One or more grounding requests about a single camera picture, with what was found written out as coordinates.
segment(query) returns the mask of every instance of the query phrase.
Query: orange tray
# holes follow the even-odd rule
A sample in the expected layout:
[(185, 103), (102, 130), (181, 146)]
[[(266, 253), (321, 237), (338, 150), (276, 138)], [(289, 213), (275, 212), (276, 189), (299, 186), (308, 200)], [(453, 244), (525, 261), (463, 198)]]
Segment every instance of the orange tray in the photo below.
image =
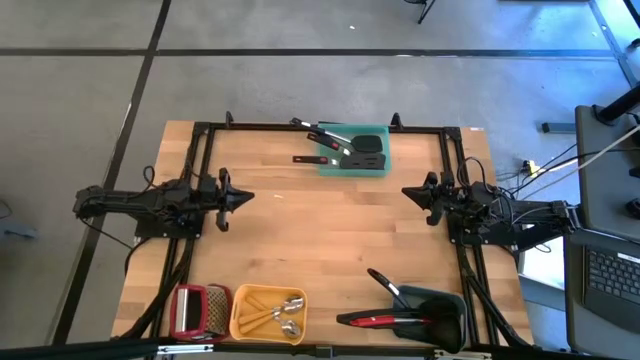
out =
[[(240, 324), (238, 319), (245, 315), (251, 315), (260, 312), (264, 309), (258, 309), (245, 300), (247, 295), (251, 295), (260, 304), (265, 306), (265, 309), (272, 309), (276, 306), (281, 306), (284, 301), (290, 296), (298, 295), (304, 299), (304, 307), (295, 314), (281, 314), (282, 320), (293, 320), (299, 326), (302, 333), (297, 339), (289, 339), (282, 333), (280, 323), (275, 320), (271, 320), (264, 325), (257, 327), (246, 334), (240, 332)], [(298, 345), (304, 338), (307, 325), (307, 308), (309, 301), (307, 294), (302, 289), (287, 288), (279, 286), (262, 286), (245, 284), (238, 288), (235, 296), (233, 297), (233, 309), (231, 310), (231, 322), (229, 324), (229, 331), (231, 336), (236, 340), (261, 340), (287, 343), (291, 345)]]

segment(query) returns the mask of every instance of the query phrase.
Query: chair leg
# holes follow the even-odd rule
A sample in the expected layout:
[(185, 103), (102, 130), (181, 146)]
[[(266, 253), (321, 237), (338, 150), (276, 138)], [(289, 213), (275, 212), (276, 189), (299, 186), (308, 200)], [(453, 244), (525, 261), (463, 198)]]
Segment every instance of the chair leg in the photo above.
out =
[(422, 5), (422, 13), (420, 14), (420, 20), (418, 20), (418, 25), (422, 24), (422, 20), (424, 20), (424, 18), (427, 16), (427, 13), (429, 13), (429, 10), (431, 10), (431, 7), (436, 2), (436, 0), (431, 0), (430, 4), (428, 4), (428, 2), (429, 0), (426, 0), (424, 2), (424, 5)]
[(11, 234), (25, 238), (35, 238), (38, 236), (36, 229), (30, 226), (10, 220), (0, 220), (0, 239)]

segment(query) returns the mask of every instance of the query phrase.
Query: white cable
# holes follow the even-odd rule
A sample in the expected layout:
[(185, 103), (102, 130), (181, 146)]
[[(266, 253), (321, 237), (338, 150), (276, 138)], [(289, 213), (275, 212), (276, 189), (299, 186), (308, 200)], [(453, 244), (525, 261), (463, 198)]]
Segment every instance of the white cable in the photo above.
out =
[(560, 170), (560, 169), (562, 169), (562, 168), (565, 168), (565, 167), (567, 167), (567, 166), (569, 166), (569, 165), (572, 165), (572, 164), (574, 164), (574, 163), (577, 163), (577, 162), (578, 162), (578, 159), (573, 159), (573, 160), (569, 161), (569, 162), (568, 162), (568, 163), (566, 163), (566, 164), (562, 164), (562, 165), (560, 165), (560, 166), (558, 166), (558, 167), (552, 167), (552, 168), (549, 168), (549, 170), (545, 170), (545, 172), (547, 172), (547, 171), (549, 171), (549, 172), (558, 171), (558, 170)]
[(585, 162), (584, 164), (578, 166), (578, 168), (574, 169), (573, 171), (569, 172), (567, 175), (561, 177), (560, 179), (550, 182), (547, 185), (541, 187), (540, 189), (532, 192), (531, 194), (525, 196), (524, 198), (522, 198), (522, 200), (526, 200), (528, 198), (530, 198), (531, 196), (539, 193), (540, 191), (548, 188), (551, 185), (555, 185), (556, 183), (559, 183), (560, 181), (566, 179), (567, 177), (569, 177), (570, 175), (572, 175), (573, 173), (579, 171), (580, 169), (584, 169), (587, 165), (591, 164), (592, 162), (594, 162), (597, 158), (599, 158), (600, 156), (602, 156), (602, 154), (606, 153), (607, 151), (611, 150), (612, 148), (614, 148), (616, 145), (618, 145), (619, 143), (623, 142), (624, 140), (626, 140), (629, 136), (633, 135), (634, 133), (636, 133), (638, 130), (640, 130), (640, 125), (634, 127), (631, 131), (629, 131), (628, 133), (624, 134), (624, 136), (622, 136), (620, 139), (614, 141), (611, 145), (607, 146), (606, 148), (600, 150), (599, 153), (595, 154), (591, 159), (589, 159), (587, 162)]

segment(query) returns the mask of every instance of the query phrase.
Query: laptop keyboard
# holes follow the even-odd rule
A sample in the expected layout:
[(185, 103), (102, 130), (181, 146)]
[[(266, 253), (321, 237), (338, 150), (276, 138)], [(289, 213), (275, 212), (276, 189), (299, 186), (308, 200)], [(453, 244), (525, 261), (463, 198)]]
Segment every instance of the laptop keyboard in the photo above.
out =
[(587, 248), (590, 288), (640, 304), (640, 264)]

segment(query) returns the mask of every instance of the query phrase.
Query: red handle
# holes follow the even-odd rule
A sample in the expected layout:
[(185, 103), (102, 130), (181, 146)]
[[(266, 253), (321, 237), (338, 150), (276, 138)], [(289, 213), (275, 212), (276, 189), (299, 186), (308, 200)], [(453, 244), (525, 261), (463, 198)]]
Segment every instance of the red handle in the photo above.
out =
[(399, 324), (428, 324), (431, 321), (428, 319), (420, 318), (397, 318), (393, 315), (372, 316), (367, 318), (360, 318), (351, 320), (349, 324), (358, 327), (377, 327), (385, 325), (399, 325)]
[(304, 164), (320, 164), (326, 165), (329, 163), (329, 159), (326, 156), (293, 156), (293, 162)]
[(331, 148), (333, 150), (340, 150), (340, 144), (338, 144), (337, 142), (335, 142), (333, 140), (333, 138), (329, 135), (322, 135), (322, 134), (316, 134), (316, 133), (308, 133), (307, 134), (307, 139), (311, 140), (311, 141), (315, 141), (320, 145), (324, 145), (328, 148)]
[(393, 325), (396, 323), (395, 317), (392, 315), (373, 316), (368, 318), (360, 318), (351, 320), (351, 325), (360, 327)]

